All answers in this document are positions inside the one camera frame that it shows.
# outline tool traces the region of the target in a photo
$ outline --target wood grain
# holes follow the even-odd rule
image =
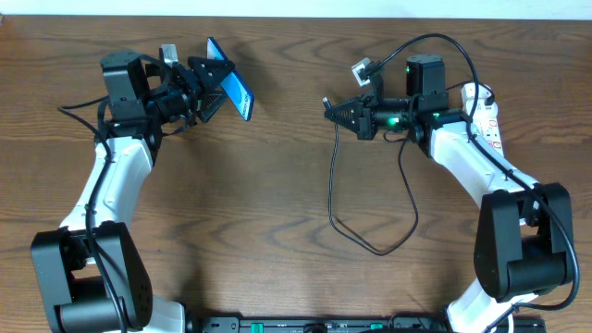
[[[381,59],[408,39],[456,38],[498,96],[506,156],[572,195],[580,294],[541,314],[549,332],[592,325],[592,23],[560,21],[6,17],[0,26],[0,332],[46,331],[31,266],[36,232],[56,228],[93,163],[91,134],[56,112],[105,94],[99,60],[120,49],[203,56],[215,36],[252,86],[253,120],[225,105],[207,125],[164,141],[131,233],[154,286],[201,314],[390,315],[436,312],[475,276],[478,209],[442,167],[416,147],[404,167],[420,211],[398,251],[374,257],[327,221],[333,125],[321,98],[360,93],[351,64]],[[448,83],[468,78],[442,42],[414,45],[388,66],[387,94],[403,96],[403,58],[441,53]],[[458,104],[460,94],[453,94]],[[80,111],[94,119],[94,109]],[[396,168],[396,145],[342,132],[336,216],[388,246],[413,223]],[[539,301],[560,301],[560,288]]]

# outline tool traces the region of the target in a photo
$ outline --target white power strip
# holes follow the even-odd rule
[[[479,96],[476,100],[477,108],[473,115],[473,123],[487,143],[503,156],[500,127],[498,126],[498,104],[494,102],[492,105],[485,105],[489,96],[491,96],[491,92],[485,89],[483,84],[479,84]],[[469,114],[475,102],[475,84],[465,84],[461,89],[461,97],[462,110]]]

